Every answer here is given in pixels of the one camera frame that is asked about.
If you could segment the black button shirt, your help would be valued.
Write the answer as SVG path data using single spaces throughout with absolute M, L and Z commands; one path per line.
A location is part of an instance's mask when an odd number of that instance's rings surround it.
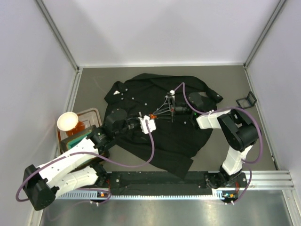
M 108 104 L 105 116 L 117 108 L 125 110 L 129 116 L 153 113 L 172 89 L 177 89 L 177 103 L 183 103 L 191 93 L 204 92 L 203 112 L 215 110 L 223 100 L 220 94 L 197 77 L 142 73 L 125 82 L 117 81 L 113 84 L 104 98 Z M 181 179 L 185 178 L 193 163 L 192 157 L 209 140 L 212 129 L 197 129 L 188 115 L 177 115 L 174 122 L 159 119 L 156 126 L 152 132 L 155 153 L 151 165 Z

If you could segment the orange maple leaf brooch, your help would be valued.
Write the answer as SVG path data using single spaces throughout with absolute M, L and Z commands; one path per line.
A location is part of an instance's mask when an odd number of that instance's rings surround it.
M 150 116 L 151 119 L 154 119 L 154 120 L 158 118 L 158 116 L 155 115 L 155 114 L 150 114 L 149 116 Z

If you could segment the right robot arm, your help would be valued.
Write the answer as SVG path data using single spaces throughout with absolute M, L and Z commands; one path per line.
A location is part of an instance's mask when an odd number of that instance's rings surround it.
M 240 175 L 243 162 L 248 152 L 256 143 L 260 130 L 246 113 L 237 110 L 214 111 L 205 103 L 206 98 L 200 93 L 190 93 L 184 103 L 175 101 L 175 93 L 171 90 L 163 105 L 150 114 L 152 119 L 174 120 L 176 115 L 189 115 L 192 125 L 197 129 L 221 129 L 229 144 L 226 159 L 217 174 L 205 176 L 207 186 L 217 189 L 230 186 Z

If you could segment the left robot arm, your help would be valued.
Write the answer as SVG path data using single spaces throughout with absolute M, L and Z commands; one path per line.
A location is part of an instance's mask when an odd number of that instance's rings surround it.
M 28 166 L 21 186 L 27 200 L 39 211 L 64 193 L 102 180 L 104 170 L 90 161 L 114 146 L 117 138 L 134 129 L 149 134 L 156 129 L 156 124 L 147 115 L 128 116 L 125 110 L 115 109 L 102 126 L 93 129 L 61 156 L 38 167 Z

